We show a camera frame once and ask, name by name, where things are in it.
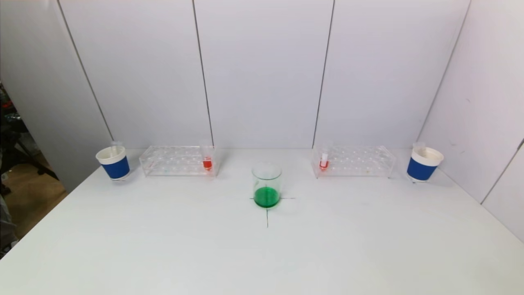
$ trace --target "floor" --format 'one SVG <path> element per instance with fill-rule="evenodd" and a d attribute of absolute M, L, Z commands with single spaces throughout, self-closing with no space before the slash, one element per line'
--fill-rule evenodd
<path fill-rule="evenodd" d="M 50 168 L 42 154 L 35 156 L 37 161 Z M 2 181 L 11 189 L 4 196 L 7 207 L 17 225 L 16 236 L 22 239 L 42 218 L 44 218 L 68 193 L 62 184 L 29 164 L 13 167 L 7 180 Z"/>

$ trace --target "blue and white cup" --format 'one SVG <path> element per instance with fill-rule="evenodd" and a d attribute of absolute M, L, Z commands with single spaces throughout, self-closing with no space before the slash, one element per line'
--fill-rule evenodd
<path fill-rule="evenodd" d="M 112 180 L 121 180 L 129 174 L 126 149 L 121 145 L 106 147 L 96 154 L 96 159 Z"/>
<path fill-rule="evenodd" d="M 429 147 L 415 147 L 411 152 L 408 175 L 414 181 L 425 182 L 431 177 L 442 160 L 444 160 L 444 155 L 437 150 Z"/>

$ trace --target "beaker with green liquid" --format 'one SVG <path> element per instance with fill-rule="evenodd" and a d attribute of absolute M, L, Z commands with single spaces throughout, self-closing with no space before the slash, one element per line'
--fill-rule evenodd
<path fill-rule="evenodd" d="M 253 200 L 263 208 L 275 206 L 280 200 L 282 169 L 270 162 L 260 162 L 252 169 Z"/>

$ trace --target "white partition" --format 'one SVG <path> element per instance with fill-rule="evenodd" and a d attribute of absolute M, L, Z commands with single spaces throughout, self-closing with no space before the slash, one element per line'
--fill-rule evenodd
<path fill-rule="evenodd" d="M 472 1 L 420 140 L 481 202 L 524 138 L 524 2 Z"/>
<path fill-rule="evenodd" d="M 191 0 L 61 5 L 116 140 L 129 148 L 211 143 Z"/>
<path fill-rule="evenodd" d="M 197 0 L 215 144 L 310 148 L 333 0 Z"/>
<path fill-rule="evenodd" d="M 417 139 L 469 0 L 336 1 L 315 141 Z"/>
<path fill-rule="evenodd" d="M 56 1 L 0 3 L 0 79 L 68 192 L 111 137 Z"/>
<path fill-rule="evenodd" d="M 524 242 L 524 147 L 482 205 Z"/>

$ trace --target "test tube with red liquid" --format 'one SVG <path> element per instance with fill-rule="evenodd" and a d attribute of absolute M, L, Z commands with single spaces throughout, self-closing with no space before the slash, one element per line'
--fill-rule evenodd
<path fill-rule="evenodd" d="M 206 171 L 211 171 L 213 168 L 213 146 L 201 144 L 200 145 L 200 153 L 202 154 L 202 165 L 204 165 L 204 169 Z"/>
<path fill-rule="evenodd" d="M 329 153 L 331 151 L 332 145 L 333 144 L 331 142 L 326 142 L 322 145 L 319 163 L 320 171 L 326 171 L 329 167 Z"/>

